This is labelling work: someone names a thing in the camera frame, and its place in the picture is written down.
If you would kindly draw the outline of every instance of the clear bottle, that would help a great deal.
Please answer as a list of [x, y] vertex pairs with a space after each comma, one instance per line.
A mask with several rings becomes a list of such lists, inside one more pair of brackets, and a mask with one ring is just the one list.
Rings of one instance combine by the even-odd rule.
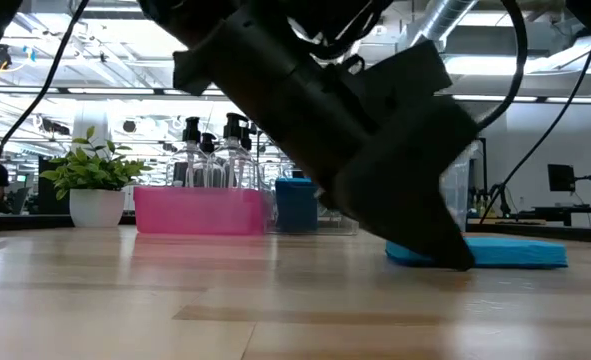
[[229, 113], [226, 117], [228, 122], [224, 126], [224, 143], [208, 160], [208, 171], [211, 175], [216, 171], [216, 165], [222, 164], [223, 161], [224, 181], [219, 186], [213, 184], [213, 187], [257, 189], [257, 166], [241, 143], [244, 133], [239, 123], [248, 122], [248, 119], [234, 113]]
[[171, 156], [166, 166], [166, 185], [175, 187], [205, 187], [208, 157], [199, 148], [201, 133], [199, 118], [186, 119], [182, 140], [184, 148]]
[[[215, 151], [215, 135], [211, 133], [202, 134], [202, 142], [199, 144], [199, 148], [204, 152], [206, 157], [211, 160], [211, 155]], [[206, 171], [206, 186], [207, 187], [224, 187], [224, 160], [216, 158], [212, 162], [209, 162], [208, 169]]]

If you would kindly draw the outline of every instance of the blue container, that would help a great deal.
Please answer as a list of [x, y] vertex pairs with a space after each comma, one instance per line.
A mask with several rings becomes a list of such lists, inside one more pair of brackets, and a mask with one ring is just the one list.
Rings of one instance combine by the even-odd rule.
[[317, 185], [306, 178], [279, 178], [275, 181], [277, 230], [302, 234], [316, 232]]

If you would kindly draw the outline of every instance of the potted plant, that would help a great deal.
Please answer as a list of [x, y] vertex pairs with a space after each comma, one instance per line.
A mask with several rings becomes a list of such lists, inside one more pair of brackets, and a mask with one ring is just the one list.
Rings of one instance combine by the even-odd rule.
[[119, 150], [107, 140], [96, 145], [91, 138], [95, 127], [86, 131], [86, 138], [73, 139], [80, 146], [66, 156], [52, 159], [59, 164], [56, 170], [44, 171], [40, 177], [53, 181], [57, 199], [70, 192], [70, 211], [77, 227], [113, 227], [119, 224], [124, 210], [125, 193], [121, 190], [142, 171], [152, 170], [141, 161], [127, 161]]

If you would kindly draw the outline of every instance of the blue cloth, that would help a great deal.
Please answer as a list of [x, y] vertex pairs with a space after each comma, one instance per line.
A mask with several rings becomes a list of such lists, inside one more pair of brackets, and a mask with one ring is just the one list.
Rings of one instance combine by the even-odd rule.
[[306, 178], [280, 178], [275, 181], [277, 229], [301, 234], [317, 231], [317, 186]]
[[[475, 256], [475, 267], [553, 269], [568, 267], [566, 247], [544, 241], [471, 237], [466, 243]], [[402, 246], [387, 242], [386, 254], [407, 266], [433, 266], [433, 261]]]

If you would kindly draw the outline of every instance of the wooden table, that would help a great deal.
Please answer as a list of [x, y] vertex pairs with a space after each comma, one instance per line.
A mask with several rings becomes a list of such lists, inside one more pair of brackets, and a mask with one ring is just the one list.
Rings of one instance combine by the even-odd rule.
[[590, 359], [591, 244], [555, 271], [408, 269], [357, 237], [0, 233], [0, 359]]

